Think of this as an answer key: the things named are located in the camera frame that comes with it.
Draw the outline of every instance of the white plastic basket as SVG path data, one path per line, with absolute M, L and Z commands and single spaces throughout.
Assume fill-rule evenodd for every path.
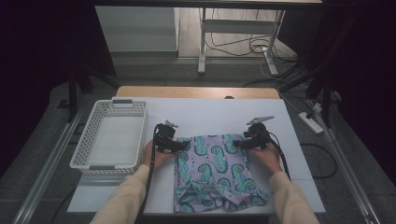
M 97 101 L 70 167 L 90 175 L 129 175 L 138 168 L 148 125 L 146 102 Z

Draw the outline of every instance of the human arm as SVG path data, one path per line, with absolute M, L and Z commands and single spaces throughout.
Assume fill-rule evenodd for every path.
M 274 206 L 280 223 L 318 223 L 303 191 L 282 171 L 275 146 L 270 143 L 263 150 L 251 149 L 249 152 L 255 155 L 272 175 L 269 182 L 274 191 Z
M 143 163 L 133 175 L 125 177 L 122 184 L 114 190 L 107 202 L 96 213 L 91 223 L 134 223 L 146 195 L 151 149 L 152 141 L 146 145 L 143 151 Z M 154 169 L 160 168 L 166 159 L 172 157 L 175 155 L 156 151 Z

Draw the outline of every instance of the garment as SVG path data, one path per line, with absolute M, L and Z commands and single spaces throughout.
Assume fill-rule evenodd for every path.
M 134 175 L 114 191 L 107 202 L 96 213 L 92 223 L 129 224 L 134 223 L 139 207 L 146 195 L 149 168 L 140 165 Z M 318 223 L 301 189 L 291 183 L 284 172 L 274 174 L 270 180 L 274 190 L 276 215 L 283 224 Z
M 268 202 L 256 188 L 246 151 L 233 143 L 242 139 L 239 134 L 177 139 L 190 143 L 175 160 L 175 213 L 241 210 Z

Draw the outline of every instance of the white cabinet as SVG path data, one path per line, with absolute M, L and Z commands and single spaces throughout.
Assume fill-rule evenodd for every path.
M 177 51 L 178 8 L 96 7 L 111 52 Z

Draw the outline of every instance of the teal pattern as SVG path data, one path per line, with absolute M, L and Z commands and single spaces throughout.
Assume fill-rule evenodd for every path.
M 186 161 L 189 159 L 189 156 L 186 152 L 183 151 L 178 154 L 177 158 L 179 176 L 184 181 L 184 183 L 189 183 L 191 180 L 191 176 L 194 173 L 193 170 L 189 171 L 189 166 L 186 163 Z
M 204 156 L 207 154 L 207 149 L 209 144 L 205 144 L 205 139 L 202 136 L 194 137 L 194 151 L 199 156 Z
M 223 144 L 225 150 L 230 154 L 236 154 L 238 152 L 238 147 L 233 144 L 233 136 L 230 134 L 223 135 Z
M 201 181 L 202 182 L 209 182 L 212 176 L 212 169 L 208 163 L 204 163 L 198 167 L 198 172 L 202 173 Z
M 255 189 L 254 181 L 244 176 L 243 171 L 245 168 L 243 165 L 235 164 L 231 169 L 236 191 L 244 192 L 247 189 Z
M 242 134 L 178 138 L 190 141 L 175 159 L 174 209 L 196 213 L 219 207 L 241 210 L 264 205 L 269 197 L 256 189 L 248 169 L 248 154 L 233 145 Z
M 210 151 L 215 154 L 213 157 L 214 161 L 211 161 L 216 170 L 221 173 L 225 174 L 228 170 L 228 162 L 227 157 L 225 157 L 223 149 L 219 146 L 214 146 L 210 149 Z
M 195 212 L 195 210 L 190 204 L 183 203 L 180 205 L 180 212 L 191 213 L 191 212 Z

